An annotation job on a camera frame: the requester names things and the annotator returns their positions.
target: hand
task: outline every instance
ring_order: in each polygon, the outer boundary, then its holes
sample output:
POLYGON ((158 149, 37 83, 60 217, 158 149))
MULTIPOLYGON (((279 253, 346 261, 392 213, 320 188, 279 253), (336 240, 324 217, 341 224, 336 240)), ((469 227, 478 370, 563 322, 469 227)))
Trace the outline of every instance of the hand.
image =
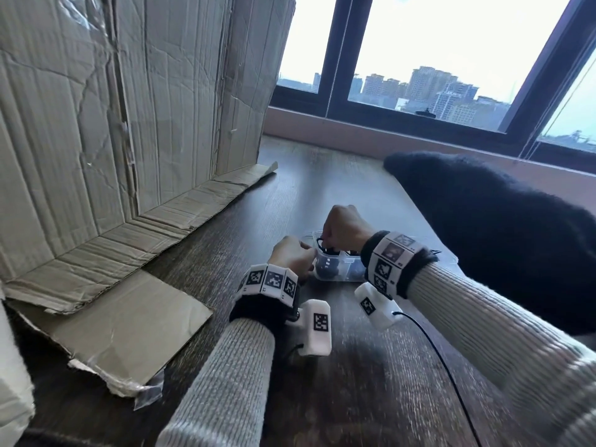
POLYGON ((289 268, 298 275, 299 279, 307 277, 308 272, 313 269, 317 250, 312 246, 303 243, 296 237, 286 235, 273 247, 273 252, 267 263, 289 268))
POLYGON ((360 252, 375 232, 353 205, 334 205, 323 226, 323 247, 360 252))

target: person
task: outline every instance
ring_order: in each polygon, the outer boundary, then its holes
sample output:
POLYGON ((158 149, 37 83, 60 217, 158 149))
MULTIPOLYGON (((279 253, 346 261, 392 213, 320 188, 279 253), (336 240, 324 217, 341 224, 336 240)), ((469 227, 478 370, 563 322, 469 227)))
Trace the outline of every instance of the person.
MULTIPOLYGON (((337 205, 325 222, 323 246, 361 251, 368 266, 371 251, 383 235, 354 206, 337 205)), ((273 248, 268 263, 289 268, 300 277, 308 273, 315 255, 314 248, 285 237, 273 248)), ((539 436, 557 446, 596 443, 596 353, 432 260, 422 264, 404 292, 509 397, 539 436)), ((258 297, 242 296, 236 302, 231 323, 160 433, 159 446, 259 444, 275 338, 283 324, 275 317, 282 320, 283 316, 265 301, 277 304, 278 300, 258 297)))

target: window frame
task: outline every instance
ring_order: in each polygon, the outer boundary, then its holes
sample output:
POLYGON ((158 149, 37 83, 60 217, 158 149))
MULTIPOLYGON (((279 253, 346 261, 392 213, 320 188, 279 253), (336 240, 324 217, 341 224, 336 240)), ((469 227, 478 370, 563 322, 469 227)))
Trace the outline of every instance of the window frame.
POLYGON ((277 86, 272 106, 596 173, 596 154, 537 141, 594 49, 596 0, 570 0, 503 118, 502 132, 348 100, 372 1, 336 0, 319 92, 277 86))

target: sky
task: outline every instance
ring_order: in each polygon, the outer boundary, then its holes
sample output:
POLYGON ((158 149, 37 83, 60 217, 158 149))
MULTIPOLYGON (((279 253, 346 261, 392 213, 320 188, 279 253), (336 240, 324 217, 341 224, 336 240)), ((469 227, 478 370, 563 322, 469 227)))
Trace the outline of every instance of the sky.
MULTIPOLYGON (((321 72, 335 1, 296 0, 283 78, 311 83, 321 72)), ((478 86, 478 95, 511 102, 568 2, 373 0, 355 72, 407 82, 425 65, 478 86)), ((582 130, 596 138, 596 117, 586 107, 596 111, 596 65, 548 133, 582 130)))

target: forearm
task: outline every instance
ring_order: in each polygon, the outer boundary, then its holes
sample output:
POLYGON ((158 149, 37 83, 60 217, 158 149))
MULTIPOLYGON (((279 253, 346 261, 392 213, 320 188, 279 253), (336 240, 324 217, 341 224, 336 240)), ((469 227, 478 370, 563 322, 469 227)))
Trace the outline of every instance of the forearm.
POLYGON ((230 323, 157 445, 259 445, 274 350, 261 323, 230 323))
POLYGON ((596 353, 437 263, 414 277, 408 298, 540 435, 562 446, 592 445, 596 353))

